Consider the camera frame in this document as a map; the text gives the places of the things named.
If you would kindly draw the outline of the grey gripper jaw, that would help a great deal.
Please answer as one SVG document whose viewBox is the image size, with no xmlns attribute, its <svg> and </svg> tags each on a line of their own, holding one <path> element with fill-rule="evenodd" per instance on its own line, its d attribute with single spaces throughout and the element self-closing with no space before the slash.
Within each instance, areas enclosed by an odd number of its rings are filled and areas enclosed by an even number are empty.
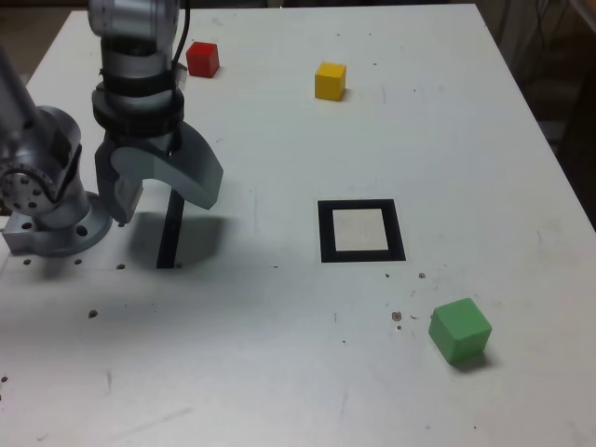
<svg viewBox="0 0 596 447">
<path fill-rule="evenodd" d="M 168 184 L 186 201 L 209 210 L 218 200 L 224 170 L 207 141 L 183 122 L 170 153 L 151 144 L 142 148 L 129 143 L 111 155 L 113 168 L 121 176 L 142 182 L 158 180 Z"/>
<path fill-rule="evenodd" d="M 112 166 L 111 155 L 118 146 L 113 136 L 106 132 L 95 153 L 95 166 L 99 196 L 110 215 L 119 224 L 128 224 L 142 194 L 142 182 L 125 177 Z"/>
</svg>

